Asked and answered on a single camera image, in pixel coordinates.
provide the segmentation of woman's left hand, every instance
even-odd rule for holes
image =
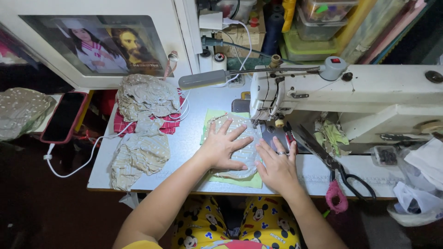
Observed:
[[[208,137],[194,155],[194,157],[197,157],[199,160],[203,160],[204,164],[207,165],[208,170],[210,168],[236,170],[248,169],[244,163],[232,160],[231,155],[234,151],[251,143],[254,138],[250,136],[234,141],[246,130],[247,126],[244,124],[226,134],[226,131],[229,129],[231,123],[232,119],[228,119],[220,127],[218,132],[215,132],[215,122],[212,122],[211,126],[209,127]]]
[[[109,55],[108,53],[106,53],[105,51],[100,50],[98,53],[99,53],[100,55],[104,56],[105,58],[108,58],[108,59],[110,59],[111,61],[114,61],[114,58],[112,58],[112,56]]]

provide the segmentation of hand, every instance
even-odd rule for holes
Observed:
[[[109,55],[108,53],[106,53],[105,51],[100,50],[98,53],[99,53],[100,55],[104,56],[105,58],[108,58],[108,59],[110,59],[111,61],[114,61],[114,58],[112,58],[112,56]]]
[[[228,119],[218,130],[215,132],[215,122],[211,123],[209,127],[208,137],[203,145],[195,153],[194,156],[205,162],[205,165],[210,168],[217,169],[236,169],[247,170],[248,167],[239,161],[231,160],[232,152],[243,148],[251,143],[254,138],[252,136],[246,137],[234,141],[240,134],[246,130],[246,125],[242,125],[229,134],[226,134],[229,126],[232,123],[232,119]]]
[[[278,138],[273,137],[274,144],[278,152],[286,151]],[[263,159],[266,167],[256,161],[257,171],[263,182],[281,195],[285,190],[291,189],[291,186],[298,186],[299,179],[297,177],[297,168],[295,166],[295,152],[297,151],[297,143],[292,142],[289,149],[289,156],[278,155],[264,139],[260,139],[260,143],[256,145],[257,152]]]
[[[103,61],[92,61],[92,65],[94,66],[105,66]]]

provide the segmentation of finger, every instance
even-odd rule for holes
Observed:
[[[234,149],[234,150],[241,149],[244,146],[250,144],[252,141],[254,141],[254,137],[253,136],[248,136],[248,137],[245,137],[243,139],[236,140],[236,141],[232,142],[233,143],[232,149]]]
[[[261,146],[260,144],[256,144],[255,145],[255,149],[257,150],[258,154],[260,155],[260,157],[263,159],[263,161],[266,162],[271,162],[273,160],[272,156],[268,153],[267,150],[265,150],[263,148],[263,146]]]
[[[229,126],[232,123],[232,118],[228,118],[228,120],[226,120],[223,125],[220,127],[220,129],[218,129],[217,134],[221,133],[223,135],[226,134],[226,131],[229,129]]]
[[[291,143],[291,147],[289,148],[289,157],[288,157],[289,161],[295,163],[296,152],[297,152],[297,142],[293,141]]]
[[[274,141],[274,144],[277,147],[277,152],[286,152],[286,149],[283,147],[283,145],[281,144],[280,140],[278,140],[277,136],[274,136],[272,138],[272,140]]]
[[[240,161],[235,161],[232,159],[228,160],[228,169],[236,169],[236,170],[247,170],[248,166],[245,165],[245,163],[242,163]]]
[[[269,146],[263,138],[260,138],[260,145],[265,149],[272,158],[277,158],[277,153]]]
[[[260,162],[255,161],[255,165],[257,166],[257,171],[260,177],[263,179],[268,176],[268,171],[266,170],[266,167]]]
[[[228,138],[231,141],[234,141],[236,138],[238,138],[238,136],[240,136],[247,128],[248,126],[245,124],[242,124],[240,127],[235,128],[235,130],[231,131],[228,134]]]
[[[211,125],[209,126],[208,134],[215,134],[215,121],[212,121]]]

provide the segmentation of green container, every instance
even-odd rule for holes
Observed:
[[[284,42],[280,43],[280,52],[286,54],[288,60],[296,62],[323,61],[337,52],[337,40],[304,41],[300,39],[294,25],[283,33]]]

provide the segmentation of plastic storage container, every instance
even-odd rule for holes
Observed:
[[[303,0],[302,10],[311,23],[339,22],[358,1]]]
[[[283,33],[284,44],[280,44],[280,51],[284,50],[288,60],[296,62],[321,61],[337,52],[336,39],[328,41],[303,41],[299,33],[292,25],[292,28]]]
[[[231,17],[237,8],[237,3],[237,0],[221,0],[212,10],[223,12],[223,17]],[[257,4],[257,0],[240,0],[240,7],[234,20],[248,23],[249,14],[255,4]]]
[[[397,166],[397,150],[394,146],[374,146],[371,149],[372,162],[377,166]]]
[[[296,27],[300,38],[305,41],[327,41],[347,23],[346,17],[340,22],[310,23],[306,21],[300,6],[297,7]]]

